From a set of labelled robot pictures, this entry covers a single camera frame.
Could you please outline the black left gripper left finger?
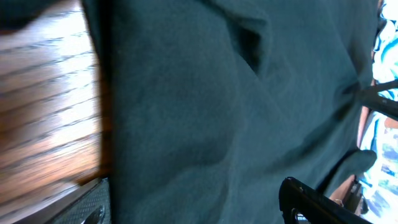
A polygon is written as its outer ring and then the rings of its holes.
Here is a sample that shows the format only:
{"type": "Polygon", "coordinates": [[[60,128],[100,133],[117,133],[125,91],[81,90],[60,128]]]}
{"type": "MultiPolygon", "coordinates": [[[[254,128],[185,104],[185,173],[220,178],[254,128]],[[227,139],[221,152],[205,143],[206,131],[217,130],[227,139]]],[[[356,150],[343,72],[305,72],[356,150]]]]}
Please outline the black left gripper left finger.
{"type": "Polygon", "coordinates": [[[95,179],[17,224],[111,224],[109,181],[95,179]]]}

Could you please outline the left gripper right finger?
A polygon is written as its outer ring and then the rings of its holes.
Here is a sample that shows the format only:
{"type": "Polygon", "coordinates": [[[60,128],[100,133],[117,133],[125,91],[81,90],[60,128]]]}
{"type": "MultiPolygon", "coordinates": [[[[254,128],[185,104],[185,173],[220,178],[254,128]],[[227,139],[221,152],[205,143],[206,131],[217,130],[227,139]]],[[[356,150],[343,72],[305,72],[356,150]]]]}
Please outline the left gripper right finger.
{"type": "Polygon", "coordinates": [[[280,186],[279,210],[285,224],[370,224],[293,177],[280,186]]]}

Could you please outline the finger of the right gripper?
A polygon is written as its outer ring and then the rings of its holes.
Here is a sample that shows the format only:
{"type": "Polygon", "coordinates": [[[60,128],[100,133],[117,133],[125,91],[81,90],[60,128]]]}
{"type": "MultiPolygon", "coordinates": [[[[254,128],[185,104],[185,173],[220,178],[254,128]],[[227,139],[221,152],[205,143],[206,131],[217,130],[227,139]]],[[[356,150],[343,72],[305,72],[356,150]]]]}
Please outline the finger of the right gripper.
{"type": "Polygon", "coordinates": [[[369,86],[357,92],[357,100],[365,107],[382,113],[397,121],[397,102],[384,98],[379,92],[397,88],[397,80],[369,86]]]}

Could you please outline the black t-shirt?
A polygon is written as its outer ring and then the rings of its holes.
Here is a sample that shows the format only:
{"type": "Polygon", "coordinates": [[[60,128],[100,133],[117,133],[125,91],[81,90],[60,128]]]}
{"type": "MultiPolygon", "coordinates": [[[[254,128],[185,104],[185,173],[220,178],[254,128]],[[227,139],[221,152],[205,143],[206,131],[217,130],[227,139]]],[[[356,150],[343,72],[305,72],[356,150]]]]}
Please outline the black t-shirt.
{"type": "Polygon", "coordinates": [[[1,2],[1,222],[109,181],[111,223],[282,223],[357,146],[377,1],[1,2]]]}

